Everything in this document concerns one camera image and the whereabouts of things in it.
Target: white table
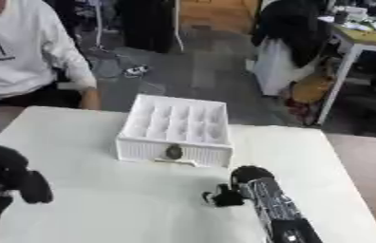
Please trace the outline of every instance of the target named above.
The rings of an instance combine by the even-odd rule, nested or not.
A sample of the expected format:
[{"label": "white table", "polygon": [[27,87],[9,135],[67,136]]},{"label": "white table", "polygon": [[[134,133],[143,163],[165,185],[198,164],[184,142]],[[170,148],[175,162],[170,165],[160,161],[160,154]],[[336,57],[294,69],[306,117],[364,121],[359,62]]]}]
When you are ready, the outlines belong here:
[{"label": "white table", "polygon": [[364,51],[376,51],[376,32],[364,33],[358,30],[351,30],[335,26],[332,28],[333,35],[342,43],[347,44],[349,46],[349,51],[345,54],[337,71],[336,83],[324,102],[324,106],[318,117],[318,124],[323,124],[326,121],[327,115],[329,114],[329,111],[331,110],[353,63]]},{"label": "white table", "polygon": [[[122,113],[34,107],[0,135],[51,181],[55,201],[17,200],[0,242],[260,242],[251,204],[215,209],[199,198],[227,181],[225,169],[115,160]],[[231,167],[275,173],[325,243],[376,243],[376,222],[318,130],[233,125]]]}]

